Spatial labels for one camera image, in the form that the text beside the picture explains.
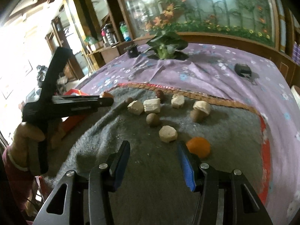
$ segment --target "floral bedsheet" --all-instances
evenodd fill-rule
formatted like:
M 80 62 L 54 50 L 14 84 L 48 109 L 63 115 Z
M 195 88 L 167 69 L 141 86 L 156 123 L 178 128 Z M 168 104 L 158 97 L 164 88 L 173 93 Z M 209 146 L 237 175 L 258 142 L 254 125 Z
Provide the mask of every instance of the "floral bedsheet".
M 140 51 L 147 45 L 139 47 Z M 300 207 L 300 110 L 275 64 L 224 46 L 189 44 L 185 61 L 154 60 L 143 53 L 114 59 L 77 88 L 97 95 L 119 83 L 152 83 L 202 92 L 255 107 L 267 123 L 271 179 L 266 209 L 274 224 L 287 224 Z M 252 70 L 250 80 L 234 71 L 236 63 Z

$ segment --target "metal screw head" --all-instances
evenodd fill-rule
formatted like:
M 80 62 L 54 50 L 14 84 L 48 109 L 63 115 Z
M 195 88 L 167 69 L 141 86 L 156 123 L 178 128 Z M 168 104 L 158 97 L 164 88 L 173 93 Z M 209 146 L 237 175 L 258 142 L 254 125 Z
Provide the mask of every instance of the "metal screw head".
M 208 169 L 209 165 L 207 163 L 201 163 L 200 167 L 203 169 Z
M 72 177 L 74 175 L 74 173 L 75 172 L 73 170 L 69 170 L 69 171 L 67 171 L 67 176 Z
M 101 163 L 100 165 L 99 165 L 99 168 L 100 169 L 106 169 L 108 167 L 108 165 L 106 164 L 106 163 Z
M 233 173 L 235 174 L 235 175 L 241 175 L 242 174 L 242 171 L 241 170 L 239 170 L 239 169 L 234 169 L 233 170 Z

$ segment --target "brown nut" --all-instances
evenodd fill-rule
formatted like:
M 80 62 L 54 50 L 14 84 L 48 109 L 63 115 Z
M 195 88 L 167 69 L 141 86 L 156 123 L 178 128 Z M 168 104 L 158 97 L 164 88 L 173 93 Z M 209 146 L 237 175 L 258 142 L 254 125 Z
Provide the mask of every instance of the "brown nut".
M 131 97 L 128 97 L 126 100 L 125 100 L 125 103 L 126 105 L 128 106 L 130 103 L 132 103 L 134 101 L 134 99 L 132 99 Z
M 156 98 L 159 98 L 161 103 L 164 102 L 164 100 L 165 100 L 166 97 L 165 97 L 165 95 L 164 95 L 164 93 L 163 93 L 162 90 L 157 90 L 155 92 L 155 94 L 156 94 Z
M 113 98 L 113 95 L 104 91 L 99 95 L 100 98 Z
M 159 116 L 156 115 L 155 113 L 150 113 L 146 117 L 146 123 L 150 127 L 156 127 L 156 126 L 160 125 L 161 120 L 159 119 Z
M 190 112 L 190 118 L 192 119 L 192 121 L 194 123 L 198 123 L 198 122 L 201 122 L 205 117 L 207 117 L 208 115 L 201 111 L 201 110 L 198 110 L 198 109 L 193 109 L 191 112 Z

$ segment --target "blue gripper pad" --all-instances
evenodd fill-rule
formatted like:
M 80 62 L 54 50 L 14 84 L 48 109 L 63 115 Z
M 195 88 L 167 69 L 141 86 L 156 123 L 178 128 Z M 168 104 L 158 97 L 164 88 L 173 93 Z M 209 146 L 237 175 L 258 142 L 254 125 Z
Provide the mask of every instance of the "blue gripper pad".
M 194 192 L 196 189 L 195 180 L 197 177 L 195 172 L 197 172 L 198 167 L 195 165 L 194 160 L 183 141 L 177 143 L 177 152 L 185 184 L 192 192 Z
M 117 190 L 122 184 L 122 180 L 125 174 L 129 156 L 130 156 L 130 143 L 124 140 L 110 167 L 110 172 L 112 170 L 114 172 L 110 174 L 114 177 L 115 180 L 113 183 L 113 187 L 115 190 Z

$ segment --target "glass cabinet door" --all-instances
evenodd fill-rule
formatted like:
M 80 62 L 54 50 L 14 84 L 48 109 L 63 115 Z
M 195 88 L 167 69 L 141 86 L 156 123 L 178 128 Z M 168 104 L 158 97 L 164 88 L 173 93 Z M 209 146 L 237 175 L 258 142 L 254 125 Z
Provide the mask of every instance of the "glass cabinet door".
M 273 46 L 269 0 L 124 0 L 137 37 L 161 30 L 209 32 Z

